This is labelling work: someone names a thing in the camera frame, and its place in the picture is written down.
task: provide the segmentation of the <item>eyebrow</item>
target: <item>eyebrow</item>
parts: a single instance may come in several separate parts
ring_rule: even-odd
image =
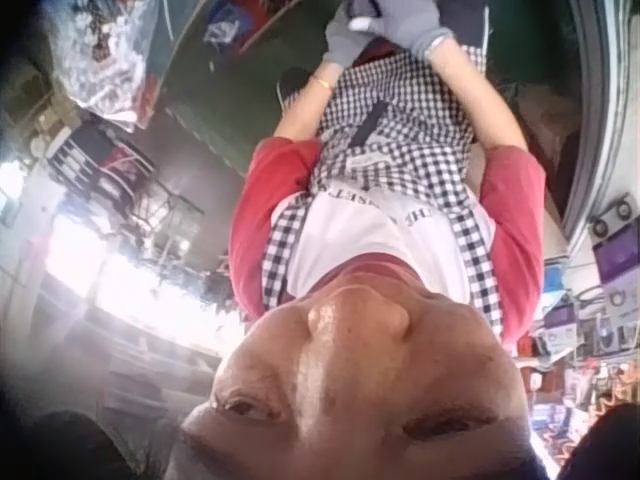
[[[183,429],[179,430],[172,457],[181,475],[188,472],[185,478],[194,478],[194,475],[212,480],[246,477],[246,468],[237,457],[213,448]]]

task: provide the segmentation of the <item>gloved hand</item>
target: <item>gloved hand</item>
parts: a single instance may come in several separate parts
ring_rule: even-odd
[[[435,0],[377,2],[381,17],[354,18],[349,23],[349,28],[385,37],[390,42],[410,50],[420,59],[426,59],[438,40],[453,36],[451,30],[440,25],[440,12]]]
[[[340,4],[336,16],[327,25],[326,37],[329,48],[324,55],[324,60],[348,68],[353,65],[375,35],[349,29],[345,1]]]

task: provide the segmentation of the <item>eye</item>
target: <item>eye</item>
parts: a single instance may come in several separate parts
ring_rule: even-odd
[[[238,398],[226,402],[217,402],[215,408],[221,413],[250,420],[273,421],[280,418],[278,412],[253,399]]]
[[[476,428],[480,428],[489,423],[492,423],[489,419],[465,419],[451,417],[434,420],[429,418],[418,418],[407,423],[402,427],[402,430],[411,440],[415,442],[426,442],[445,435],[475,430]]]

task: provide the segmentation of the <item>white t-shirt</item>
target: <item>white t-shirt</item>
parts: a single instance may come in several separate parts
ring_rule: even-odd
[[[495,223],[469,191],[489,249]],[[290,199],[278,205],[272,222]],[[332,180],[313,200],[289,262],[289,293],[301,297],[337,266],[366,253],[385,253],[407,263],[425,287],[459,303],[471,300],[462,253],[449,219],[438,209],[383,189],[363,192]]]

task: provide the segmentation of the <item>black and white checkered apron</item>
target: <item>black and white checkered apron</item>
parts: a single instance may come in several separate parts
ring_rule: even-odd
[[[484,72],[483,49],[464,48]],[[289,260],[314,196],[329,180],[339,179],[363,191],[385,188],[445,213],[462,253],[471,303],[499,333],[496,279],[465,187],[473,130],[434,71],[408,52],[347,70],[321,121],[319,138],[324,148],[308,192],[296,196],[272,227],[262,265],[266,310],[277,307],[285,294]],[[381,161],[349,165],[354,158]]]

